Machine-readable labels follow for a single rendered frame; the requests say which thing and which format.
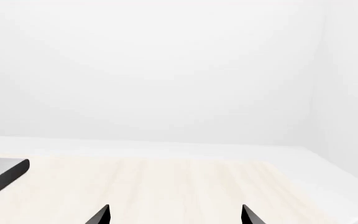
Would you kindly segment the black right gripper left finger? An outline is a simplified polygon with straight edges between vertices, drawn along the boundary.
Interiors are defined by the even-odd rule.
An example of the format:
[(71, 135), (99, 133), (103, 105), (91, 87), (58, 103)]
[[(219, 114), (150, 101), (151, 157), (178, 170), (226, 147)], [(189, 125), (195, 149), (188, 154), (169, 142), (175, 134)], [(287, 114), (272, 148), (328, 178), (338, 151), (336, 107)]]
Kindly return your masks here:
[(85, 224), (110, 224), (111, 214), (109, 205), (105, 205), (94, 216), (92, 216)]

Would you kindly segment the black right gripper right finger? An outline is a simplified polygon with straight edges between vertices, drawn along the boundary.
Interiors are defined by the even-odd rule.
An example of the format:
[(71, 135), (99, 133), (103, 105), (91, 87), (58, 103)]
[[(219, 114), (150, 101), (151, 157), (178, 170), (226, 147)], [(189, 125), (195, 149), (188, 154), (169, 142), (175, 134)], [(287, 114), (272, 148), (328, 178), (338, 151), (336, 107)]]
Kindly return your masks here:
[(242, 224), (264, 224), (247, 205), (242, 205), (241, 220)]

